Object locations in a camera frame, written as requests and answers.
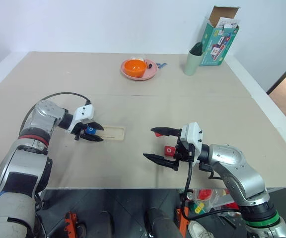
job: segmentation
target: beige tabletop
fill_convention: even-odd
[[[39,99],[61,91],[88,96],[95,120],[124,126],[123,141],[75,141],[57,128],[49,157],[53,168],[48,188],[179,188],[187,163],[179,171],[154,164],[142,153],[163,155],[175,137],[158,137],[152,127],[181,128],[196,121],[204,143],[239,147],[267,187],[286,186],[286,143],[227,64],[199,67],[185,76],[185,55],[147,55],[159,69],[148,81],[132,81],[120,64],[132,55],[29,53],[0,84],[0,162],[17,138],[22,119]],[[52,99],[73,112],[84,103],[75,96]],[[221,181],[194,168],[191,187],[220,188]]]

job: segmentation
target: robotic arm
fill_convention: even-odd
[[[73,115],[51,101],[35,105],[0,165],[0,237],[35,237],[35,194],[48,183],[52,160],[47,154],[54,128],[67,130],[75,140],[102,141],[97,135],[85,133],[88,126],[103,129],[93,116],[91,104],[77,108]]]
[[[173,158],[175,161],[164,159],[154,154],[143,154],[149,160],[173,170],[178,170],[179,162],[189,162],[189,176],[185,187],[182,207],[185,207],[186,193],[191,178],[192,165],[199,162],[199,170],[210,172],[213,179],[214,171],[228,188],[231,197],[239,206],[239,212],[246,223],[246,230],[251,238],[286,238],[286,224],[279,216],[274,205],[269,202],[269,194],[260,174],[249,164],[238,148],[230,145],[210,146],[202,144],[203,132],[196,122],[172,129],[156,127],[151,129],[157,136],[177,136],[177,144]]]

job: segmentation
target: orange bowl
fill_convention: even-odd
[[[146,70],[146,63],[139,59],[131,59],[125,62],[124,71],[127,75],[141,78]]]

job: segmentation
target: red block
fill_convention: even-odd
[[[154,132],[154,134],[155,134],[157,137],[160,137],[160,136],[162,136],[162,134],[160,134],[160,133],[157,133],[157,132]]]
[[[208,200],[212,196],[212,190],[211,189],[202,189],[199,190],[198,193],[198,199],[200,200]]]
[[[165,145],[164,146],[164,154],[168,155],[168,156],[174,156],[174,154],[175,154],[175,147]]]

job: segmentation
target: blue block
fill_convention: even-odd
[[[87,133],[87,134],[95,134],[96,131],[97,131],[96,129],[88,126],[87,130],[85,131],[85,133]]]

